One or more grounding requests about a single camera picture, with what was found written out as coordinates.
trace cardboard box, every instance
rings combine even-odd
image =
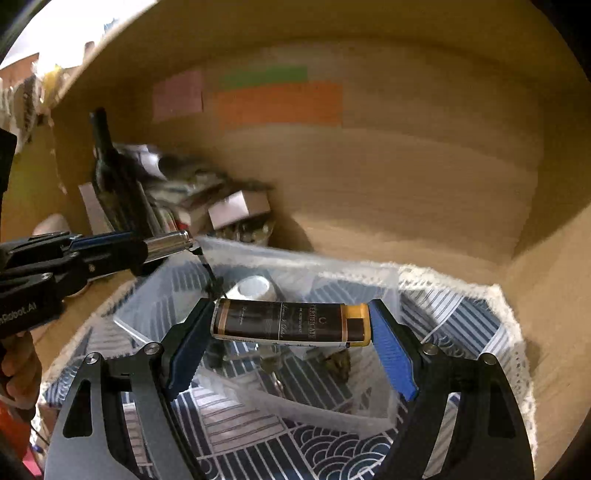
[[[240,190],[209,208],[213,229],[218,230],[245,218],[271,211],[266,192]]]

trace wooden wall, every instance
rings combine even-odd
[[[219,128],[221,79],[305,66],[342,85],[342,125]],[[477,59],[379,41],[294,43],[204,64],[204,112],[152,122],[143,138],[276,187],[276,246],[414,262],[491,283],[511,259],[543,154],[538,98]]]
[[[545,113],[532,212],[502,283],[527,342],[539,478],[591,406],[591,102],[558,97]]]
[[[2,202],[2,241],[30,236],[53,213],[62,213],[70,220],[72,211],[77,210],[75,202],[60,188],[54,149],[51,128],[42,125],[35,129],[33,141],[15,156]]]
[[[340,38],[477,56],[544,92],[587,88],[573,53],[530,0],[164,0],[113,33],[116,41],[97,45],[72,91],[154,80],[239,50]]]

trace paper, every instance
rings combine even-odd
[[[340,125],[343,88],[340,83],[310,82],[229,90],[217,94],[215,108],[225,129],[272,123]]]
[[[235,90],[268,85],[270,83],[298,83],[308,81],[305,66],[275,66],[264,70],[238,70],[222,78],[222,90]]]
[[[96,197],[96,192],[91,182],[83,183],[78,185],[80,195],[82,195],[82,201],[86,207],[86,214],[88,215],[88,221],[90,223],[90,229],[93,235],[99,235],[101,233],[109,233],[113,231],[113,227],[107,220],[105,211],[100,204],[99,199]]]
[[[194,69],[174,75],[152,89],[154,123],[203,112],[203,74]]]

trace orange sticky note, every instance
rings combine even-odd
[[[281,83],[219,92],[215,108],[222,128],[260,124],[340,125],[343,86],[334,82]]]

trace finger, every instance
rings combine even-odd
[[[16,374],[28,361],[31,354],[35,351],[33,337],[27,332],[22,337],[16,337],[12,345],[7,349],[4,360],[2,361],[2,371],[7,377]]]
[[[33,408],[37,404],[39,398],[39,389],[41,385],[41,369],[35,374],[33,381],[29,385],[28,389],[21,393],[21,395],[15,399],[18,408],[28,410]]]
[[[7,393],[18,400],[30,390],[37,372],[41,370],[41,362],[37,356],[32,353],[27,364],[21,368],[6,384]]]
[[[0,343],[2,344],[2,346],[4,347],[5,350],[8,350],[9,348],[12,347],[12,344],[16,341],[16,339],[17,339],[17,337],[13,335],[13,336],[10,336],[10,337],[0,340]]]

